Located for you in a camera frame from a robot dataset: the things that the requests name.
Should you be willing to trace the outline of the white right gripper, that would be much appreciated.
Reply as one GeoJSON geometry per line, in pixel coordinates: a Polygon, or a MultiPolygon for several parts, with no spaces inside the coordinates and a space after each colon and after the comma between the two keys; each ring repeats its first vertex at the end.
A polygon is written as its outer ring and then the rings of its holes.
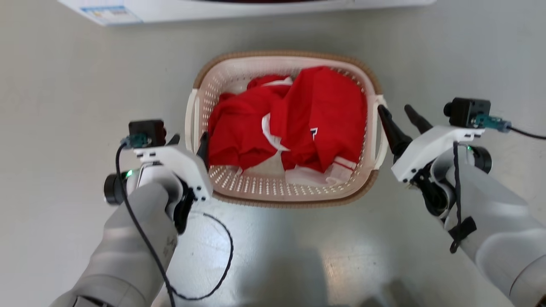
{"type": "Polygon", "coordinates": [[[391,170],[398,182],[410,181],[415,176],[414,169],[416,171],[422,169],[438,156],[452,149],[454,142],[470,142],[485,132],[483,128],[433,127],[427,119],[422,117],[410,104],[407,104],[404,106],[404,111],[411,124],[421,134],[412,140],[393,121],[392,114],[386,106],[379,105],[377,110],[393,154],[394,165],[391,170]]]}

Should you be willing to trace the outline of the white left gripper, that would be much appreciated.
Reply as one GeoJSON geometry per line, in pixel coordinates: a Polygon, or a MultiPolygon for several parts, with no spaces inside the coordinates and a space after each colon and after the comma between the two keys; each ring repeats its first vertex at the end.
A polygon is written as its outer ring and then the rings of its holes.
{"type": "Polygon", "coordinates": [[[193,187],[199,200],[211,199],[213,188],[208,174],[210,170],[208,132],[203,132],[199,140],[197,155],[187,148],[178,146],[179,142],[180,135],[176,133],[170,138],[168,146],[135,148],[134,153],[142,163],[160,162],[185,181],[188,187],[193,187]]]}

